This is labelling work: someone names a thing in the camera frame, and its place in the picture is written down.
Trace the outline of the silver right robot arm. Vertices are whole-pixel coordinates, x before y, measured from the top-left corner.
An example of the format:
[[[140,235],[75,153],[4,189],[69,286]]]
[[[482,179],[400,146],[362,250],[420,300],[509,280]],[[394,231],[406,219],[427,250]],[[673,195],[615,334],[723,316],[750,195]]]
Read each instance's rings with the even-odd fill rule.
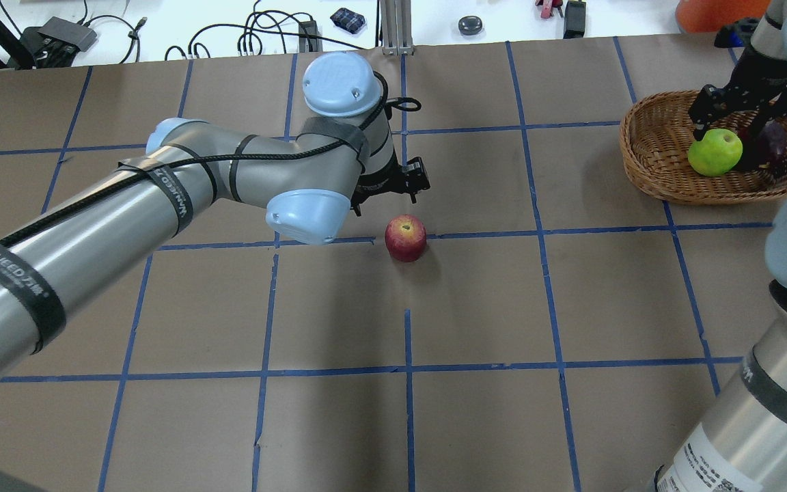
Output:
[[[706,85],[688,109],[693,134],[755,110],[752,133],[787,115],[787,1],[771,1],[723,88]],[[777,317],[743,356],[708,411],[637,491],[787,491],[787,200],[764,250]]]

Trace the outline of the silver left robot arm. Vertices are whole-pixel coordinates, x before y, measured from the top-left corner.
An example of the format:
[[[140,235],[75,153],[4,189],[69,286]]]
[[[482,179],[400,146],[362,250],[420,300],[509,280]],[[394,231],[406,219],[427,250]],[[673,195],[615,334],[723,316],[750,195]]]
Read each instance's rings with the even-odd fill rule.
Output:
[[[368,198],[429,188],[420,158],[398,159],[390,124],[422,104],[390,98],[365,58],[322,54],[302,90],[312,116],[290,142],[169,118],[143,155],[1,238],[0,378],[217,200],[263,209],[296,242],[329,244]]]

